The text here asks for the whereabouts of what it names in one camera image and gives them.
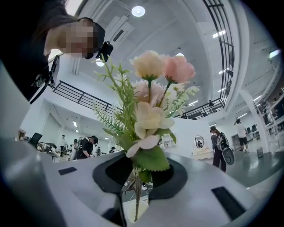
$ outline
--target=computer monitor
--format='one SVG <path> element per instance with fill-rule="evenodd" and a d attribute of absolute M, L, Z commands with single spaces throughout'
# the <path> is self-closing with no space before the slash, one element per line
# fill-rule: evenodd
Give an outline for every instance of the computer monitor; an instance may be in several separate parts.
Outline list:
<path fill-rule="evenodd" d="M 39 142 L 39 140 L 41 139 L 43 135 L 39 134 L 39 133 L 35 133 L 32 138 L 30 139 L 29 143 L 31 145 L 33 145 L 36 149 L 37 149 L 37 143 Z"/>
<path fill-rule="evenodd" d="M 252 132 L 255 132 L 255 131 L 257 131 L 256 125 L 253 125 L 253 126 L 252 126 Z"/>

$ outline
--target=recessed light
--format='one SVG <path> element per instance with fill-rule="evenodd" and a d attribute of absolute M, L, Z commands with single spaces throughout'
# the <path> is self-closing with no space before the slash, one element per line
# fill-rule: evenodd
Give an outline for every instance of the recessed light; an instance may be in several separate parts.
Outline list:
<path fill-rule="evenodd" d="M 226 72 L 226 70 L 224 69 L 224 70 L 220 71 L 219 74 L 222 74 L 222 73 L 225 73 L 225 72 Z"/>
<path fill-rule="evenodd" d="M 258 96 L 257 98 L 255 98 L 255 99 L 254 99 L 254 101 L 256 101 L 257 99 L 259 99 L 260 97 L 261 97 L 261 95 L 260 95 L 260 96 Z"/>
<path fill-rule="evenodd" d="M 194 101 L 194 102 L 188 104 L 188 106 L 195 106 L 195 103 L 197 103 L 197 102 L 198 102 L 198 100 L 196 100 L 196 101 Z"/>
<path fill-rule="evenodd" d="M 239 116 L 237 119 L 239 119 L 239 118 L 241 118 L 241 117 L 243 117 L 243 116 L 245 116 L 245 115 L 247 115 L 247 114 L 248 114 L 248 113 L 245 113 L 245 114 Z"/>
<path fill-rule="evenodd" d="M 279 54 L 281 52 L 281 50 L 275 50 L 269 53 L 269 58 L 273 58 L 275 57 L 277 54 Z"/>
<path fill-rule="evenodd" d="M 223 91 L 225 88 L 222 88 L 221 90 L 218 90 L 218 92 L 221 92 L 221 91 Z M 225 89 L 226 90 L 226 89 Z"/>
<path fill-rule="evenodd" d="M 132 10 L 131 13 L 133 16 L 141 17 L 145 14 L 145 9 L 142 6 L 135 6 Z"/>
<path fill-rule="evenodd" d="M 225 33 L 226 33 L 226 31 L 223 30 L 223 31 L 219 32 L 219 36 L 220 36 L 220 35 L 223 35 L 223 34 L 225 34 Z M 215 33 L 215 34 L 213 34 L 212 36 L 213 36 L 213 38 L 216 38 L 216 37 L 218 37 L 218 33 Z"/>
<path fill-rule="evenodd" d="M 104 66 L 105 65 L 105 63 L 103 63 L 103 62 L 101 62 L 101 61 L 96 61 L 96 64 L 97 64 L 97 66 L 100 66 L 100 67 L 102 67 L 102 66 Z"/>

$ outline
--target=peach rose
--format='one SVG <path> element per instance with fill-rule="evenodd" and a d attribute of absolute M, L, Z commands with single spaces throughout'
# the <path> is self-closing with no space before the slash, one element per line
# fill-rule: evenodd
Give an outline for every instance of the peach rose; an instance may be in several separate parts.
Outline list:
<path fill-rule="evenodd" d="M 164 75 L 170 82 L 184 83 L 195 75 L 195 69 L 185 57 L 174 56 L 166 59 Z"/>
<path fill-rule="evenodd" d="M 141 56 L 130 60 L 130 63 L 134 66 L 138 77 L 147 80 L 152 76 L 156 79 L 163 74 L 164 57 L 164 55 L 159 55 L 155 51 L 145 51 Z"/>

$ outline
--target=black shirt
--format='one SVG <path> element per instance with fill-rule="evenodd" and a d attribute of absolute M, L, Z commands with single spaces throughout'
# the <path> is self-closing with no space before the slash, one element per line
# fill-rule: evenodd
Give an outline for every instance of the black shirt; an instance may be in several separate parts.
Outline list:
<path fill-rule="evenodd" d="M 0 16 L 2 22 L 6 21 L 1 23 L 0 59 L 27 100 L 38 90 L 32 87 L 37 75 L 48 70 L 48 57 L 43 54 L 46 35 L 39 40 L 32 39 L 45 2 L 47 0 L 33 0 L 28 4 L 5 1 L 8 4 L 5 7 L 13 9 L 17 23 Z"/>
<path fill-rule="evenodd" d="M 83 139 L 81 142 L 81 146 L 77 154 L 78 159 L 87 158 L 87 156 L 83 153 L 83 151 L 87 151 L 89 155 L 91 155 L 93 151 L 93 145 L 89 142 L 87 138 Z"/>

